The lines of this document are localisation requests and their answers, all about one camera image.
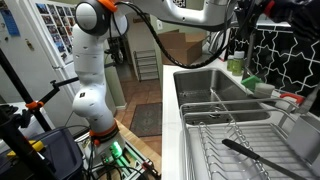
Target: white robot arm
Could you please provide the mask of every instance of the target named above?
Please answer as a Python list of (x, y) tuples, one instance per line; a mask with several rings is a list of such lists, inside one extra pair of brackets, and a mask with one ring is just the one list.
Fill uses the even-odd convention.
[[(185, 24), (210, 31), (224, 27), (227, 0), (209, 0), (201, 11), (178, 8), (172, 0), (134, 0), (143, 11), (157, 16), (165, 22)], [(231, 19), (235, 1), (228, 11)], [(76, 8), (76, 22), (73, 27), (73, 55), (75, 71), (81, 89), (73, 102), (73, 111), (85, 117), (90, 123), (90, 136), (94, 140), (95, 156), (111, 156), (109, 148), (113, 142), (123, 148), (124, 141), (118, 133), (117, 124), (105, 103), (106, 80), (104, 75), (104, 43), (107, 38), (116, 37), (127, 31), (125, 14), (132, 9), (125, 5), (117, 7), (109, 0), (82, 0)]]
[(239, 5), (236, 11), (239, 14), (238, 21), (243, 22), (239, 32), (245, 26), (249, 27), (249, 31), (252, 30), (257, 17), (265, 13), (275, 22), (289, 22), (297, 36), (301, 36), (301, 32), (308, 32), (303, 37), (320, 39), (320, 20), (313, 18), (320, 6), (318, 0), (205, 0), (202, 10), (179, 8), (173, 0), (80, 1), (76, 7), (77, 24), (73, 27), (73, 54), (81, 89), (75, 96), (73, 110), (90, 123), (90, 136), (96, 145), (95, 157), (111, 156), (109, 149), (114, 142), (124, 147), (117, 124), (105, 104), (103, 44), (108, 37), (126, 32), (128, 23), (125, 14), (132, 12), (130, 8), (136, 11), (139, 7), (164, 22), (220, 31), (230, 23), (236, 3)]

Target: sink basin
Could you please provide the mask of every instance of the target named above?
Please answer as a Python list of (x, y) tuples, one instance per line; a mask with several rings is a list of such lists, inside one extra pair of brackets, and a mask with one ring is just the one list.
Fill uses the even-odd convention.
[[(174, 73), (176, 93), (179, 107), (185, 103), (232, 101), (252, 99), (226, 74), (219, 69), (201, 69), (193, 71), (181, 71)], [(263, 109), (259, 103), (230, 104), (230, 105), (206, 105), (197, 107), (185, 107), (183, 113), (188, 112), (219, 112), (233, 110), (257, 110)], [(187, 117), (186, 123), (197, 125), (200, 122), (206, 124), (227, 123), (232, 119), (237, 122), (264, 120), (269, 118), (268, 113), (251, 113), (231, 115), (210, 115)]]

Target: white shelf unit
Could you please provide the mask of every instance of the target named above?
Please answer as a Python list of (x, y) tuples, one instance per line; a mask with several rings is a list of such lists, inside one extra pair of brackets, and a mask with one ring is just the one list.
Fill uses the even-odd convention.
[(134, 51), (133, 55), (139, 81), (159, 79), (156, 52), (154, 50)]

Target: wire dish drying rack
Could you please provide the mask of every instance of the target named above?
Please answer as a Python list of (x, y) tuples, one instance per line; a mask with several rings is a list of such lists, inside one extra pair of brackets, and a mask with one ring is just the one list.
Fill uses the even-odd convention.
[[(260, 109), (221, 112), (184, 112), (186, 107), (204, 105), (219, 105), (233, 103), (252, 103), (254, 100), (220, 101), (208, 103), (189, 103), (180, 107), (184, 134), (184, 174), (186, 180), (264, 180), (264, 179), (291, 179), (286, 175), (233, 151), (222, 144), (223, 139), (238, 142), (246, 148), (256, 152), (288, 170), (299, 174), (306, 179), (320, 179), (311, 170), (310, 164), (300, 158), (290, 148), (286, 139), (288, 134), (283, 129), (293, 127), (295, 119), (286, 111), (280, 109)], [(232, 119), (228, 124), (186, 124), (185, 119), (192, 116), (214, 116), (261, 112), (278, 112), (283, 114), (279, 123), (238, 123)]]

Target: floor mat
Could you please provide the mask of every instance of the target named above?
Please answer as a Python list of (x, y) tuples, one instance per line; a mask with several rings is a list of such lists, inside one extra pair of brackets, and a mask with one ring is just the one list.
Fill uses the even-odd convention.
[(138, 137), (162, 134), (162, 103), (136, 106), (130, 130)]

